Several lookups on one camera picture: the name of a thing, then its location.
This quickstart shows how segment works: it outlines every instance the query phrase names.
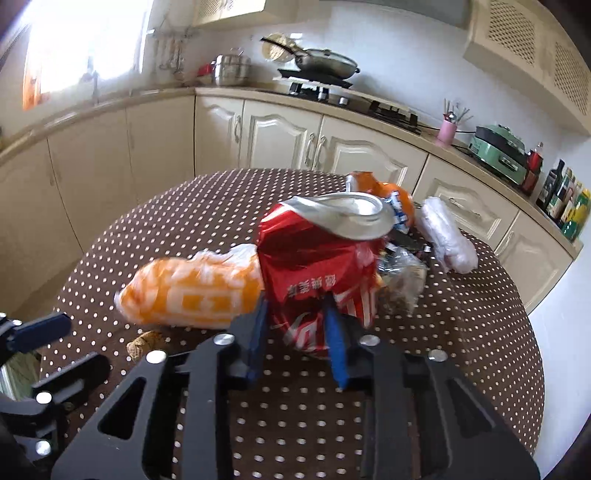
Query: condiment bottle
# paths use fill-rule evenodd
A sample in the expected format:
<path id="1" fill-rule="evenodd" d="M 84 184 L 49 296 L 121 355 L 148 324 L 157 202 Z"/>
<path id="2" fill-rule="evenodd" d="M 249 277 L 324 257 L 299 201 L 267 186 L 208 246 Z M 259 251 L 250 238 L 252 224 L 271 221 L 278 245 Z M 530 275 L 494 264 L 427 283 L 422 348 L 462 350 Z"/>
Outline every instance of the condiment bottle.
<path id="1" fill-rule="evenodd" d="M 552 195 L 556 193 L 558 187 L 560 186 L 560 182 L 562 181 L 562 169 L 564 167 L 564 161 L 558 161 L 558 167 L 553 168 L 548 172 L 548 176 L 544 182 L 544 186 L 540 191 L 540 195 L 538 199 L 535 201 L 535 204 L 542 209 L 543 212 L 546 211 L 550 200 L 552 199 Z"/>
<path id="2" fill-rule="evenodd" d="M 546 213 L 550 218 L 552 218 L 552 220 L 560 218 L 566 202 L 568 202 L 568 195 L 573 194 L 573 191 L 570 188 L 572 178 L 573 171 L 570 168 L 567 168 L 564 177 L 562 178 L 562 181 L 556 190 L 556 193 L 552 195 L 552 199 L 546 207 Z"/>
<path id="3" fill-rule="evenodd" d="M 560 216 L 560 219 L 557 222 L 557 225 L 559 228 L 564 227 L 564 224 L 566 223 L 566 219 L 569 218 L 570 212 L 572 212 L 574 210 L 574 204 L 577 202 L 577 199 L 579 198 L 579 195 L 581 195 L 582 191 L 583 191 L 583 184 L 580 181 L 578 181 L 575 185 L 573 195 L 571 196 L 570 200 L 567 202 L 566 207 L 564 208 L 564 212 L 562 213 L 562 215 Z"/>
<path id="4" fill-rule="evenodd" d="M 591 197 L 591 192 L 584 189 L 562 228 L 562 234 L 571 242 L 579 236 L 585 220 L 589 216 L 589 197 Z"/>

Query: utensil holder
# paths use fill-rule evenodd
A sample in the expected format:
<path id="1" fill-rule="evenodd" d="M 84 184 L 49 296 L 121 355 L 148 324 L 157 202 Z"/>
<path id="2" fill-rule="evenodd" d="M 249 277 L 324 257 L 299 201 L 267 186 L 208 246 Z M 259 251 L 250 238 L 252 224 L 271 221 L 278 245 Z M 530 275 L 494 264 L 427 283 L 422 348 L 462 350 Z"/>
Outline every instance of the utensil holder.
<path id="1" fill-rule="evenodd" d="M 454 137 L 456 136 L 457 125 L 447 120 L 444 120 L 441 124 L 441 130 L 437 135 L 437 139 L 446 147 L 451 146 Z"/>

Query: plastic bag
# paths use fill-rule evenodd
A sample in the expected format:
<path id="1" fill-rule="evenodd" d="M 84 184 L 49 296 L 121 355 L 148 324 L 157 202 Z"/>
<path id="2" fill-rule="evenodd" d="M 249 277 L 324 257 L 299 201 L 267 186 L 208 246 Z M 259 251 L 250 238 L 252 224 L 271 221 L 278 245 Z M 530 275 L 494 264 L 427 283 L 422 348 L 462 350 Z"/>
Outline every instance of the plastic bag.
<path id="1" fill-rule="evenodd" d="M 433 244 L 435 257 L 447 272 L 467 274 L 478 268 L 476 248 L 457 227 L 440 198 L 429 197 L 418 211 L 417 228 Z"/>
<path id="2" fill-rule="evenodd" d="M 115 294 L 115 305 L 138 324 L 223 329 L 254 309 L 262 289 L 256 246 L 242 244 L 222 255 L 154 260 Z"/>
<path id="3" fill-rule="evenodd" d="M 388 313 L 412 313 L 425 288 L 427 267 L 406 249 L 388 244 L 378 261 L 378 274 L 384 282 L 380 297 Z"/>

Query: crushed soda can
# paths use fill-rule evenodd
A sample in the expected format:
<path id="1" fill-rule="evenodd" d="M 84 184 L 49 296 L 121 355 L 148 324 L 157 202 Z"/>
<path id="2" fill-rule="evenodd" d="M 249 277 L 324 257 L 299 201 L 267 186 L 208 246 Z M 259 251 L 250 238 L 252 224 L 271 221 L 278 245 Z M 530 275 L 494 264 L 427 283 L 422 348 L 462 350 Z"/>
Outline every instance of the crushed soda can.
<path id="1" fill-rule="evenodd" d="M 261 220 L 257 253 L 271 328 L 283 332 L 287 345 L 326 355 L 322 298 L 328 292 L 342 312 L 370 327 L 382 237 L 393 224 L 388 205 L 358 192 L 294 197 Z"/>

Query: polka dot tablecloth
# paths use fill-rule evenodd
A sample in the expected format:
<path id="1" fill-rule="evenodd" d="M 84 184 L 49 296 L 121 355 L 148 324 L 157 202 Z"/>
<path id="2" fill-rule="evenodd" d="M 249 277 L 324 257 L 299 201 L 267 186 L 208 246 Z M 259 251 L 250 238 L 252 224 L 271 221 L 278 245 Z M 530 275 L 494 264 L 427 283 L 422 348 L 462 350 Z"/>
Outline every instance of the polka dot tablecloth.
<path id="1" fill-rule="evenodd" d="M 89 352 L 106 355 L 109 380 L 72 413 L 67 442 L 134 367 L 126 344 L 144 330 L 113 306 L 115 292 L 154 258 L 226 252 L 256 241 L 257 226 L 277 202 L 299 194 L 343 191 L 342 176 L 303 170 L 234 170 L 197 177 L 117 220 L 84 255 L 57 298 L 72 334 L 43 351 L 42 376 Z M 475 245 L 479 268 L 444 273 L 428 259 L 427 285 L 412 316 L 378 308 L 374 330 L 407 352 L 447 351 L 533 452 L 544 407 L 544 375 L 534 333 L 517 289 L 490 247 Z M 166 330 L 171 353 L 215 332 Z M 358 478 L 363 445 L 362 396 L 336 388 L 326 361 L 288 349 L 272 332 L 256 388 L 230 396 L 235 475 L 241 478 Z M 184 409 L 173 462 L 181 458 Z M 178 470 L 173 469 L 178 477 Z"/>

